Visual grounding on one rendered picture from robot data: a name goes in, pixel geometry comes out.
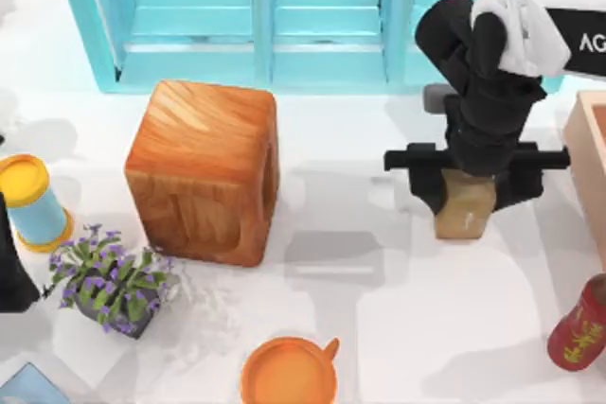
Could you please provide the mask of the tan bread piece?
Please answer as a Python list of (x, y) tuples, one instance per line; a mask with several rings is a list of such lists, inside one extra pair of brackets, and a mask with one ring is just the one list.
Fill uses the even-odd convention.
[(435, 215), (439, 239), (475, 240), (483, 236), (496, 205), (492, 177), (476, 177), (458, 169), (443, 169), (446, 202)]

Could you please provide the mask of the pale grey rounded box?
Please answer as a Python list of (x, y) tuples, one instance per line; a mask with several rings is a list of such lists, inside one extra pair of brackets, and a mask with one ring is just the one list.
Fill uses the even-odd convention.
[(456, 95), (457, 92), (449, 84), (427, 84), (422, 91), (424, 111), (428, 114), (444, 114), (446, 98)]

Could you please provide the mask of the salmon-coloured box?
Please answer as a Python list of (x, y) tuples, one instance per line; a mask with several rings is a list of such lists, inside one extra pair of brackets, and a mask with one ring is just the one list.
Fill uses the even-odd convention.
[(606, 272), (606, 90), (581, 90), (563, 128), (579, 203)]

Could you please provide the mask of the red can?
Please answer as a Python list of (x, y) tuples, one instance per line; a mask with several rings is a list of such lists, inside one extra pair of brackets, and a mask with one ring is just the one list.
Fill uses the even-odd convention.
[(579, 300), (555, 326), (547, 341), (550, 359), (577, 372), (591, 365), (606, 348), (606, 272), (593, 276)]

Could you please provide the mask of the wooden block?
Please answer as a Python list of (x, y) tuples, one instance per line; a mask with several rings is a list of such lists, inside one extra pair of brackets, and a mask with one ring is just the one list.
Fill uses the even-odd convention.
[(255, 267), (279, 187), (276, 100), (264, 90), (163, 79), (124, 172), (151, 245)]

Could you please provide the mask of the orange cup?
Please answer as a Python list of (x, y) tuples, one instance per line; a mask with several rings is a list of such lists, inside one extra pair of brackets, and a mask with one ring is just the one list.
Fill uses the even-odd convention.
[(242, 366), (242, 404), (334, 404), (339, 347), (337, 338), (324, 347), (300, 337), (263, 343)]

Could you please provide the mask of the light blue rack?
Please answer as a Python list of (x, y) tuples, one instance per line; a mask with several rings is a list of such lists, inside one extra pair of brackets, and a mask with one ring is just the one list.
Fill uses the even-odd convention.
[(434, 0), (68, 0), (98, 88), (160, 79), (277, 92), (387, 93), (429, 67), (412, 46)]

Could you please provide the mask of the purple flower plant pot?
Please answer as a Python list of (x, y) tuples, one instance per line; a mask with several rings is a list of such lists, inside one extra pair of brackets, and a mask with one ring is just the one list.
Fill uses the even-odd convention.
[(48, 297), (62, 286), (61, 308), (77, 308), (104, 331), (139, 339), (161, 306), (177, 291), (180, 277), (171, 257), (155, 246), (129, 254), (117, 230), (100, 224), (84, 227), (87, 235), (68, 240), (51, 253)]

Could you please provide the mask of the blue and yellow can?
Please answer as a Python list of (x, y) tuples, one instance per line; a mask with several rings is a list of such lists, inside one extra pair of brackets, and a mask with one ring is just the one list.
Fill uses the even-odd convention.
[(0, 192), (18, 239), (30, 251), (50, 253), (71, 238), (73, 217), (56, 197), (40, 158), (15, 154), (0, 160)]

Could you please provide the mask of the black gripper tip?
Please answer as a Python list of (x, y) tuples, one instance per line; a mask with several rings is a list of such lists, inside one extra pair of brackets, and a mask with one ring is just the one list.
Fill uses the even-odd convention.
[(9, 214), (0, 192), (0, 314), (24, 313), (40, 299), (40, 292), (15, 248)]

